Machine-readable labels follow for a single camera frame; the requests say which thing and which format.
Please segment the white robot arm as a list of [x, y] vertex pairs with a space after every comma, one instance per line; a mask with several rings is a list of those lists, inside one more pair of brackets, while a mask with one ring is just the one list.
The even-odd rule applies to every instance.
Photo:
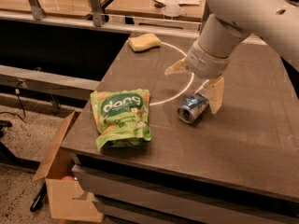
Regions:
[[251, 34], [299, 70], [299, 8], [284, 0], [206, 0], [198, 39], [187, 57], [165, 72], [191, 70], [202, 78], [211, 112], [217, 113], [222, 105], [222, 74], [235, 48]]

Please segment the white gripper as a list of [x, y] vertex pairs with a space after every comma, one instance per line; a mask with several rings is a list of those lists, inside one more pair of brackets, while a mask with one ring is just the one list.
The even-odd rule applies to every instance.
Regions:
[[183, 74], [189, 69], [198, 77], [209, 80], [206, 84], [206, 97], [212, 114], [216, 114], [222, 106], [224, 92], [224, 77], [220, 77], [226, 70], [230, 58], [217, 58], [204, 51], [199, 40], [193, 42], [187, 57], [180, 59], [167, 67], [166, 76]]

